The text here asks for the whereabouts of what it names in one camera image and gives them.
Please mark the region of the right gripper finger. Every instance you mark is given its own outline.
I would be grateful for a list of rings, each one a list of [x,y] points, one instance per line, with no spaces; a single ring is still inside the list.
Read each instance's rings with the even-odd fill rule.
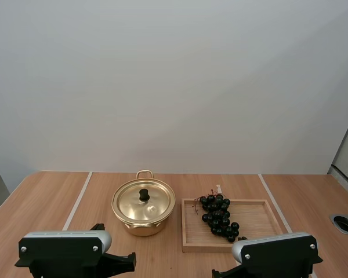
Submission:
[[[243,278],[244,270],[242,263],[237,262],[236,266],[225,271],[212,269],[212,278]]]

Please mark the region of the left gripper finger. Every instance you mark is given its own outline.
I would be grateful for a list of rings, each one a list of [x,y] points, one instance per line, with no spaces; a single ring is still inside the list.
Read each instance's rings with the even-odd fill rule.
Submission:
[[[120,275],[134,272],[136,267],[136,253],[127,256],[103,254],[100,259],[100,275]]]

